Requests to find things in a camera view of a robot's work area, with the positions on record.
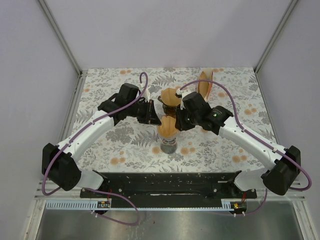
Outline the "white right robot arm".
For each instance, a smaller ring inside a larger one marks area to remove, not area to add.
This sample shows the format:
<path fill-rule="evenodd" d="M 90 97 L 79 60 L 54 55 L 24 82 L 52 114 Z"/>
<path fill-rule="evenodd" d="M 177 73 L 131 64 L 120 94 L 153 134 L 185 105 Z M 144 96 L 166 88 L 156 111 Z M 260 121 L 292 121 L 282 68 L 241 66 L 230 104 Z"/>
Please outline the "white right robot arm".
<path fill-rule="evenodd" d="M 232 112 L 222 106 L 210 107 L 198 92 L 178 89 L 175 95 L 181 99 L 175 110 L 176 129 L 188 131 L 200 126 L 232 141 L 262 163 L 261 169 L 236 174 L 227 186 L 231 197 L 239 198 L 251 189 L 268 189 L 280 196 L 287 193 L 300 173 L 296 166 L 301 163 L 298 148 L 285 148 L 256 132 L 248 133 L 249 128 L 238 123 Z"/>

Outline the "clear glass dripper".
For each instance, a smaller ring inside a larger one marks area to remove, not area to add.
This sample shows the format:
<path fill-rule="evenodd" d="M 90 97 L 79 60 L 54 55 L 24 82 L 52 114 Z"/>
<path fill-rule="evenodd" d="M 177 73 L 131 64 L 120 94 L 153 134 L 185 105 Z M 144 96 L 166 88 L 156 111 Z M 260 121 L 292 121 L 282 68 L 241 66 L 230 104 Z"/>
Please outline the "clear glass dripper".
<path fill-rule="evenodd" d="M 173 146 L 176 144 L 179 131 L 175 126 L 158 126 L 157 133 L 163 145 Z"/>

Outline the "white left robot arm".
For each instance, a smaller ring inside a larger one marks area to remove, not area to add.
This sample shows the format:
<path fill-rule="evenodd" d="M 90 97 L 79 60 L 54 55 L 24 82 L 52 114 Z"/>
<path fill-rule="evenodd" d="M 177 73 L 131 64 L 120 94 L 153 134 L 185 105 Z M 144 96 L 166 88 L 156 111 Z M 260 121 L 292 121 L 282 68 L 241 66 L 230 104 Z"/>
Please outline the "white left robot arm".
<path fill-rule="evenodd" d="M 127 117 L 136 118 L 140 124 L 161 125 L 147 85 L 122 84 L 80 129 L 56 145 L 48 143 L 42 150 L 44 179 L 65 191 L 80 187 L 91 189 L 98 198 L 106 196 L 109 186 L 105 178 L 97 171 L 79 169 L 77 162 L 101 135 Z"/>

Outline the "grey glass carafe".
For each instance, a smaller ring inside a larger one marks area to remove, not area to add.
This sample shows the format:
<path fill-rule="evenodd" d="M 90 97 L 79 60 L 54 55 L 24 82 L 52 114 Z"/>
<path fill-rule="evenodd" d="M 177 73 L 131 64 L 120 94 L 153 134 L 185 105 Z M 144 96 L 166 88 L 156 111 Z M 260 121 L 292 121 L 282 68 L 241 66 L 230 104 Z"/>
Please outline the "grey glass carafe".
<path fill-rule="evenodd" d="M 173 154 L 178 148 L 176 139 L 163 139 L 160 144 L 160 149 L 166 154 Z"/>

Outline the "brown paper coffee filter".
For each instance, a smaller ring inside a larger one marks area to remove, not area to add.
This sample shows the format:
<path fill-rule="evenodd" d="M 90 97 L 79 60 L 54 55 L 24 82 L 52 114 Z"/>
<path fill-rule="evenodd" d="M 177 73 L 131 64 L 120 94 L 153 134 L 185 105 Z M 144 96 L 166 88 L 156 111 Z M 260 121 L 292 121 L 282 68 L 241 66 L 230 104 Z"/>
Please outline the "brown paper coffee filter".
<path fill-rule="evenodd" d="M 179 130 L 175 127 L 176 119 L 171 116 L 163 116 L 161 118 L 161 125 L 158 126 L 157 131 L 160 136 L 164 138 L 171 138 L 178 134 Z"/>
<path fill-rule="evenodd" d="M 181 104 L 181 99 L 176 96 L 176 88 L 166 88 L 161 91 L 161 100 L 170 107 L 176 107 Z"/>

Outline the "olive green glass dripper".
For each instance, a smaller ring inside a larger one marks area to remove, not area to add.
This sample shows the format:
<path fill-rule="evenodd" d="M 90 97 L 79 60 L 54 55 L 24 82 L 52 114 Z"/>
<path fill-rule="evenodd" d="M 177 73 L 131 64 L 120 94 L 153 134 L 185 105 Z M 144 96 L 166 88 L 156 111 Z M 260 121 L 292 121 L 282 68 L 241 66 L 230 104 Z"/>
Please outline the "olive green glass dripper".
<path fill-rule="evenodd" d="M 157 100 L 162 103 L 162 108 L 166 116 L 176 118 L 176 110 L 180 108 L 180 104 L 176 106 L 170 106 L 163 102 L 162 97 L 159 95 Z"/>

